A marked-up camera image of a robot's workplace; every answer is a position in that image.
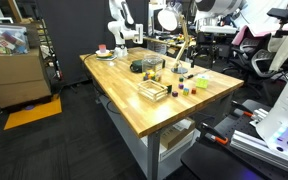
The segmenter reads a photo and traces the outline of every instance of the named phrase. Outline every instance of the yellow object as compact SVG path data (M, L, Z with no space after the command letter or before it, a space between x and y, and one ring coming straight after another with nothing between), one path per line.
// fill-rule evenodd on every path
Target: yellow object
M22 110L11 113L8 117L4 130L37 121L61 112L61 99L57 98L57 95L54 95L52 97L52 101L49 103L38 104L32 110Z
M207 75L199 74L197 76L196 87L207 88L209 77Z

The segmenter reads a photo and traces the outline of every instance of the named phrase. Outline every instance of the small cup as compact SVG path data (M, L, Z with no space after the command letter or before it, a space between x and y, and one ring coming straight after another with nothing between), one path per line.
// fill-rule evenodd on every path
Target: small cup
M105 44L98 45L98 48L100 49L100 53L106 53L106 45Z

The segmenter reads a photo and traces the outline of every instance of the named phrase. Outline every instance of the bag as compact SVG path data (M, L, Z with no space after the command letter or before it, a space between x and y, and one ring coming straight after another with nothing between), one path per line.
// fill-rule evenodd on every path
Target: bag
M142 60L135 60L132 62L130 69L134 73L141 73L142 72Z

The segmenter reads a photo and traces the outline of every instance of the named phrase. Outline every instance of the black floor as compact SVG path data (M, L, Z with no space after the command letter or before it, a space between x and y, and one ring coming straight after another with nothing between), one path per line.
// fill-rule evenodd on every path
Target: black floor
M224 66L225 61L217 61L213 69ZM281 85L271 87L272 96L277 97ZM74 88L77 93L63 89L61 114L6 131L8 114L0 114L1 180L146 179L104 107L95 103L92 85L82 83ZM243 102L254 96L241 88L233 99ZM205 119L205 114L215 111L216 104L195 119ZM167 179L197 178L181 167Z

